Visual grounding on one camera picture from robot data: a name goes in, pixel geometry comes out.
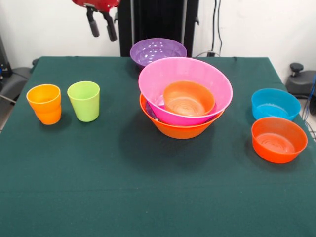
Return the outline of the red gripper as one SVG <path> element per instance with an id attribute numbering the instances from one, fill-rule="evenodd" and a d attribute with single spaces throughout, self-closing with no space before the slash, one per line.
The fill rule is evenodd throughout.
<path id="1" fill-rule="evenodd" d="M 87 19 L 90 25 L 92 35 L 94 37 L 99 37 L 99 30 L 96 21 L 94 20 L 93 13 L 96 11 L 102 11 L 104 19 L 107 21 L 107 30 L 109 39 L 111 42 L 116 41 L 117 35 L 114 27 L 114 21 L 109 14 L 109 11 L 113 7 L 118 7 L 120 0 L 72 0 L 76 5 L 86 7 L 87 9 Z"/>

